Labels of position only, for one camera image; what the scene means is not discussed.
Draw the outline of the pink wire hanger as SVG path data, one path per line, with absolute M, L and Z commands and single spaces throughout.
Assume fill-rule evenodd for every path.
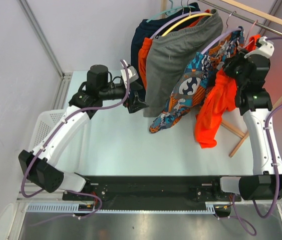
M 253 30 L 253 28 L 254 28 L 254 26 L 256 25 L 257 22 L 258 22 L 258 20 L 255 20 L 254 23 L 251 25 L 251 27 L 250 27 L 250 29 L 247 33 L 247 36 L 245 38 L 245 42 L 244 42 L 244 46 L 243 46 L 244 48 L 246 48 L 247 46 L 249 46 L 253 42 L 253 40 L 250 40 L 250 34 L 251 34 L 251 32 L 252 32 L 252 30 Z

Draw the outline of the bright orange shorts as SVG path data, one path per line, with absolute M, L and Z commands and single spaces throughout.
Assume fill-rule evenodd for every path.
M 234 56 L 242 48 L 249 52 L 255 50 L 255 44 L 259 38 L 259 34 L 254 35 L 249 38 L 247 45 L 245 45 L 244 37 L 234 37 L 232 33 L 218 46 L 207 52 L 211 62 L 209 79 L 215 79 L 215 84 L 207 90 L 203 106 L 196 116 L 194 137 L 201 148 L 213 148 L 217 145 L 215 136 L 221 125 L 223 113 L 236 108 L 234 99 L 237 86 L 235 80 L 228 77 L 223 71 L 225 60 Z

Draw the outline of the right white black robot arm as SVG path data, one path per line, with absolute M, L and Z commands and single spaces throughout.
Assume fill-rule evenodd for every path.
M 282 160 L 270 115 L 270 95 L 263 88 L 269 69 L 269 57 L 257 50 L 242 49 L 225 61 L 223 70 L 235 79 L 235 105 L 249 132 L 253 174 L 222 177 L 220 183 L 211 188 L 212 196 L 218 201 L 224 200 L 229 193 L 238 194 L 247 201 L 282 198 Z

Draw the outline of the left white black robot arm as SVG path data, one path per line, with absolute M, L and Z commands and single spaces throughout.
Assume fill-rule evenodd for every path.
M 126 104 L 130 106 L 133 97 L 131 89 L 138 88 L 137 71 L 125 60 L 121 61 L 123 69 L 118 83 L 101 64 L 90 67 L 86 80 L 81 83 L 78 91 L 72 96 L 68 107 L 61 119 L 56 123 L 48 135 L 31 151 L 23 150 L 18 156 L 23 180 L 21 193 L 26 198 L 33 194 L 26 194 L 25 183 L 30 181 L 40 187 L 41 191 L 53 193 L 63 190 L 74 193 L 81 200 L 87 199 L 91 194 L 88 180 L 75 172 L 57 169 L 57 164 L 63 151 L 76 133 L 86 125 L 97 111 L 106 110 L 104 101 L 117 100 L 113 108 Z

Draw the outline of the purple hanger front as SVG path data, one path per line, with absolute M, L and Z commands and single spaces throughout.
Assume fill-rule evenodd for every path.
M 229 27 L 228 21 L 226 21 L 226 29 L 225 31 L 212 40 L 205 48 L 203 48 L 199 53 L 206 54 L 211 48 L 217 46 L 222 40 L 224 40 L 227 36 L 231 35 L 233 32 L 240 32 L 243 30 L 243 27 L 238 25 L 237 27 Z

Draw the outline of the purple hanger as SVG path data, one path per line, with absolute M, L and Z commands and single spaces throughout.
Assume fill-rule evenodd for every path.
M 165 23 L 163 26 L 161 26 L 151 37 L 150 39 L 153 39 L 154 37 L 156 37 L 160 32 L 162 32 L 164 29 L 166 29 L 168 26 L 170 26 L 171 24 L 178 22 L 181 19 L 184 19 L 185 17 L 190 17 L 193 15 L 197 15 L 197 14 L 202 14 L 203 11 L 189 11 L 188 13 L 183 13 L 180 16 L 174 17 L 173 19 L 171 19 L 170 21 L 168 21 L 167 23 Z
M 222 40 L 224 40 L 227 36 L 231 35 L 233 32 L 240 32 L 243 30 L 243 27 L 238 25 L 237 27 L 229 27 L 228 21 L 226 21 L 226 29 L 225 31 L 212 40 L 205 48 L 203 48 L 199 53 L 206 54 L 211 48 L 217 46 Z

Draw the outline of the grey shorts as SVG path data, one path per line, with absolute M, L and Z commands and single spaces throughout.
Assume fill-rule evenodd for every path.
M 169 96 L 196 53 L 205 49 L 223 31 L 216 9 L 203 16 L 195 26 L 155 37 L 146 58 L 146 118 L 155 118 L 165 108 Z

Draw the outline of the patterned blue orange shorts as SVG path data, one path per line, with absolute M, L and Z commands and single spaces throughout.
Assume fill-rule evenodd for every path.
M 244 37 L 244 29 L 240 32 L 233 32 L 233 34 L 234 37 Z M 211 62 L 207 53 L 196 53 L 173 88 L 163 111 L 150 125 L 150 133 L 154 134 L 173 127 L 193 107 L 203 102 L 206 90 L 211 86 L 209 79 L 210 65 Z

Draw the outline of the yellow hanger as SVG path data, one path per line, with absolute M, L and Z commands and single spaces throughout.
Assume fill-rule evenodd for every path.
M 166 36 L 168 33 L 170 33 L 173 29 L 175 29 L 176 27 L 178 27 L 180 24 L 188 21 L 189 19 L 193 19 L 193 18 L 197 18 L 197 17 L 204 17 L 204 16 L 212 16 L 211 13 L 207 13 L 207 12 L 203 12 L 203 13 L 197 13 L 197 14 L 193 14 L 193 15 L 189 15 L 185 18 L 183 18 L 182 20 L 178 21 L 177 23 L 175 23 L 174 25 L 172 25 L 169 29 L 167 29 L 162 36 Z

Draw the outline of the purple hanger rear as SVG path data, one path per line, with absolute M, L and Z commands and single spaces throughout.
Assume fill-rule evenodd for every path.
M 185 17 L 190 17 L 193 15 L 197 15 L 197 14 L 202 14 L 203 11 L 189 11 L 188 13 L 183 13 L 180 16 L 174 17 L 173 19 L 171 19 L 170 21 L 168 21 L 167 23 L 165 23 L 163 26 L 161 26 L 151 37 L 150 39 L 153 39 L 154 37 L 156 37 L 160 32 L 162 32 L 164 29 L 166 29 L 168 26 L 170 26 L 171 24 L 178 22 L 181 19 L 184 19 Z

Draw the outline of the teal hanger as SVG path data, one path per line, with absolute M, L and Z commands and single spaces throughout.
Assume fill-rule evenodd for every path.
M 173 0 L 162 0 L 160 5 L 160 12 L 153 15 L 149 19 L 146 20 L 147 23 L 157 20 L 159 18 L 164 19 L 182 9 L 181 5 L 174 5 Z

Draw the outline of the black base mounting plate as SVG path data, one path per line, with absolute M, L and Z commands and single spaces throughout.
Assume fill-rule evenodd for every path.
M 219 176 L 88 176 L 83 195 L 64 193 L 64 201 L 85 204 L 88 210 L 94 196 L 104 211 L 204 212 L 221 217 L 230 215 L 232 197 L 220 189 Z

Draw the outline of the metal clothes rail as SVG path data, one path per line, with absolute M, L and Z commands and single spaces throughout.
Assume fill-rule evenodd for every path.
M 282 37 L 282 0 L 201 0 L 202 4 L 218 9 L 228 17 L 257 26 L 260 33 Z

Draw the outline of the wooden clothes rack frame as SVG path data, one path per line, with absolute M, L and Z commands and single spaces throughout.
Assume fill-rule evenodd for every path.
M 216 8 L 216 9 L 219 9 L 219 10 L 221 10 L 222 12 L 228 13 L 229 15 L 232 13 L 232 12 L 230 12 L 229 10 L 227 10 L 227 9 L 225 9 L 225 8 L 223 8 L 223 7 L 220 7 L 220 6 L 218 6 L 218 5 L 214 4 L 214 3 L 211 3 L 211 2 L 209 2 L 209 1 L 207 1 L 207 0 L 198 0 L 198 1 L 199 1 L 199 2 L 202 2 L 202 3 L 204 3 L 204 4 L 207 4 L 207 5 L 211 6 L 211 7 L 214 7 L 214 8 Z M 260 18 L 263 18 L 263 19 L 265 19 L 265 20 L 268 20 L 268 21 L 270 21 L 270 22 L 273 22 L 273 23 L 276 23 L 276 24 L 282 26 L 282 19 L 280 19 L 280 18 L 278 18 L 278 17 L 275 17 L 275 16 L 273 16 L 273 15 L 270 15 L 269 13 L 265 13 L 265 12 L 263 12 L 263 11 L 261 11 L 261 10 L 255 9 L 255 8 L 250 7 L 250 6 L 247 6 L 247 5 L 244 5 L 244 4 L 242 4 L 242 3 L 240 3 L 240 2 L 237 2 L 237 1 L 234 1 L 234 0 L 220 0 L 220 1 L 221 1 L 221 2 L 224 2 L 224 3 L 228 4 L 228 5 L 234 6 L 234 7 L 238 8 L 238 9 L 240 9 L 240 10 L 243 10 L 243 11 L 245 11 L 245 12 L 251 13 L 251 14 L 253 14 L 253 15 L 255 15 L 255 16 L 258 16 L 258 17 L 260 17 Z M 236 14 L 233 13 L 233 15 L 234 15 L 236 18 L 239 18 L 239 19 L 244 20 L 244 21 L 246 21 L 246 22 L 252 21 L 252 23 L 254 23 L 253 20 L 247 19 L 246 17 L 244 17 L 244 16 L 242 16 L 242 15 L 239 15 L 239 14 L 237 14 L 237 13 L 236 13 Z M 274 34 L 276 34 L 276 35 L 278 35 L 278 36 L 282 36 L 282 33 L 281 33 L 281 32 L 278 32 L 278 31 L 276 31 L 276 30 L 270 29 L 268 26 L 264 26 L 263 24 L 260 24 L 260 23 L 259 23 L 259 28 L 262 28 L 262 29 L 264 29 L 264 30 L 267 30 L 267 31 L 269 31 L 269 32 L 272 32 L 272 33 L 274 33 Z M 274 104 L 273 108 L 277 108 L 280 104 L 282 104 L 282 95 L 281 95 L 281 97 L 276 101 L 276 103 Z M 246 132 L 246 134 L 241 137 L 241 140 L 239 141 L 239 143 L 236 145 L 236 147 L 235 147 L 235 148 L 232 150 L 232 152 L 229 154 L 229 157 L 230 157 L 230 158 L 233 157 L 233 156 L 236 154 L 236 152 L 239 150 L 239 148 L 240 148 L 240 147 L 242 146 L 242 144 L 245 142 L 245 140 L 247 139 L 247 137 L 249 137 L 249 133 L 248 133 L 248 132 Z

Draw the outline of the aluminium frame post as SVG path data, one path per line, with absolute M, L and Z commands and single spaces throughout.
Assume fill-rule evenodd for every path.
M 29 24 L 31 25 L 36 37 L 38 38 L 43 50 L 45 51 L 47 57 L 49 58 L 53 68 L 62 79 L 64 77 L 64 73 L 59 64 L 59 61 L 56 58 L 54 51 L 52 50 L 51 45 L 49 44 L 48 39 L 46 38 L 43 29 L 41 28 L 39 21 L 37 20 L 32 8 L 30 7 L 27 0 L 17 0 L 19 3 L 23 13 L 25 14 Z

